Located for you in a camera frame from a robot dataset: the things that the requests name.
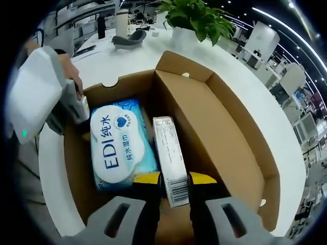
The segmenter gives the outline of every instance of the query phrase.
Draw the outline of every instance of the human hand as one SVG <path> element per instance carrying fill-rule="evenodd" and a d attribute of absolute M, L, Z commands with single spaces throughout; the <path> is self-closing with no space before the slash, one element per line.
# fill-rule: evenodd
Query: human hand
<path fill-rule="evenodd" d="M 77 99 L 81 100 L 81 98 L 83 96 L 83 83 L 82 83 L 82 80 L 80 79 L 80 77 L 78 76 L 79 71 L 72 64 L 72 60 L 70 59 L 68 54 L 61 54 L 61 55 L 58 55 L 58 57 L 59 57 L 59 62 L 62 65 L 65 78 L 74 80 L 74 82 L 76 83 L 76 85 L 78 87 L 78 91 L 76 93 Z"/>

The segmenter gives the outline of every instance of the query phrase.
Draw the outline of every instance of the cardboard box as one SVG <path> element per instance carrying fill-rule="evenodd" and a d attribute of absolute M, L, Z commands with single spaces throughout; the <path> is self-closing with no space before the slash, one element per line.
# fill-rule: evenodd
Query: cardboard box
<path fill-rule="evenodd" d="M 182 76 L 185 72 L 189 78 Z M 113 87 L 95 85 L 85 90 L 85 95 L 90 108 L 137 97 L 147 114 L 144 118 L 150 118 L 145 121 L 173 117 L 186 169 L 213 177 L 257 212 L 267 230 L 275 228 L 280 186 L 270 148 L 247 109 L 213 71 L 166 51 L 155 70 L 120 77 Z M 69 121 L 64 153 L 72 195 L 86 222 L 115 194 L 96 191 L 90 145 L 83 140 L 84 133 Z M 259 207 L 262 199 L 267 203 Z M 162 236 L 162 243 L 171 236 L 192 232 L 190 220 L 185 218 L 181 224 L 169 217 L 166 215 L 166 224 L 158 226 L 157 234 L 162 235 L 167 226 L 175 232 Z"/>
<path fill-rule="evenodd" d="M 169 205 L 184 206 L 189 203 L 188 174 L 173 119 L 153 118 L 153 132 Z"/>

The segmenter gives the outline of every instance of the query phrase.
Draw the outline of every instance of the edi pure water wet wipes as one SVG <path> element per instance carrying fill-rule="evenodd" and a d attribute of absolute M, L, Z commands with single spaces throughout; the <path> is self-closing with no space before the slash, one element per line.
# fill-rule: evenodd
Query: edi pure water wet wipes
<path fill-rule="evenodd" d="M 135 175 L 158 171 L 138 100 L 95 109 L 90 132 L 97 190 L 129 187 Z"/>

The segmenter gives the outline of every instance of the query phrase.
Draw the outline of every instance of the potted plant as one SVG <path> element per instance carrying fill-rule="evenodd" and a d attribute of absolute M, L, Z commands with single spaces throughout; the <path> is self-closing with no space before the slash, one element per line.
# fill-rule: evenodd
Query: potted plant
<path fill-rule="evenodd" d="M 223 10 L 209 8 L 202 0 L 161 0 L 158 12 L 166 11 L 166 21 L 174 28 L 173 41 L 181 47 L 207 37 L 214 46 L 220 36 L 230 38 L 234 29 Z"/>

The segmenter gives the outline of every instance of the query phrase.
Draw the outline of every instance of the small white box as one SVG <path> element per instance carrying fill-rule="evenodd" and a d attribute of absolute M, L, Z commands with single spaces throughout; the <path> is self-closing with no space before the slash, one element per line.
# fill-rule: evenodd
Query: small white box
<path fill-rule="evenodd" d="M 173 119 L 169 116 L 153 118 L 153 131 L 169 205 L 172 208 L 186 205 L 189 203 L 188 175 Z"/>

